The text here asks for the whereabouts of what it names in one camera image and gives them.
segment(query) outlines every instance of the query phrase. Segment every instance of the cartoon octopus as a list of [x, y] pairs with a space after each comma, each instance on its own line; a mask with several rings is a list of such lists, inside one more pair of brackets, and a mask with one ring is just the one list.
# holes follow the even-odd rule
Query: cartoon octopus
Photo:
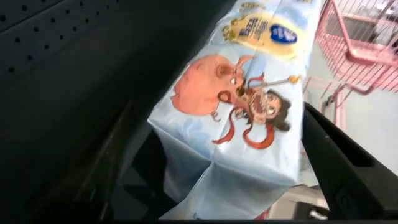
[[221, 55], [208, 55], [193, 62], [174, 86], [172, 100], [175, 109], [190, 115], [216, 117], [218, 94], [230, 92], [231, 102], [238, 97], [237, 90], [244, 88], [242, 66], [252, 55], [243, 55], [235, 65]]

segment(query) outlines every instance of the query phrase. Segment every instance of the blue logo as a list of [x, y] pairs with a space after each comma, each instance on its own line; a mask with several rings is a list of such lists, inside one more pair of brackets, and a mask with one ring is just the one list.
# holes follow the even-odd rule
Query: blue logo
[[280, 44], [294, 44], [297, 42], [297, 34], [282, 25], [272, 25], [270, 28], [271, 39]]

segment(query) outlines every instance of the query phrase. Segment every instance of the snack package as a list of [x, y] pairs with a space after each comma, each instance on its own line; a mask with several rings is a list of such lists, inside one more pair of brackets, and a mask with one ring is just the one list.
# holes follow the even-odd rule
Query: snack package
[[321, 1], [238, 0], [148, 122], [167, 156], [163, 218], [254, 219], [299, 181]]

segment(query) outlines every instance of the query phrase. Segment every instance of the brown hair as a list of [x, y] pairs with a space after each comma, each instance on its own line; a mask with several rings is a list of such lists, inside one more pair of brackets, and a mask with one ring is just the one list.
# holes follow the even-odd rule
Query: brown hair
[[[287, 110], [290, 108], [290, 102], [281, 97], [274, 90], [268, 90], [267, 93], [273, 94], [280, 100], [280, 109], [277, 116], [274, 119], [267, 119], [266, 123], [275, 126], [277, 129], [281, 131], [290, 130], [290, 125], [285, 122], [287, 117]], [[249, 116], [248, 113], [245, 113], [244, 117], [248, 119], [247, 124], [251, 124], [253, 122], [253, 117]]]

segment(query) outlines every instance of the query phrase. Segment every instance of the cartoon face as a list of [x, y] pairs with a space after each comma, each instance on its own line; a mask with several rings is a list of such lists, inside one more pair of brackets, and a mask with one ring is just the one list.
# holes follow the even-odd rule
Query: cartoon face
[[262, 90], [255, 91], [249, 100], [249, 109], [257, 124], [265, 124], [267, 120], [274, 119], [282, 106], [282, 100], [277, 95]]
[[237, 118], [245, 117], [248, 123], [271, 124], [281, 131], [290, 129], [285, 122], [290, 103], [275, 91], [264, 93], [262, 88], [248, 88], [239, 99], [248, 105], [248, 113], [240, 108], [236, 111]]

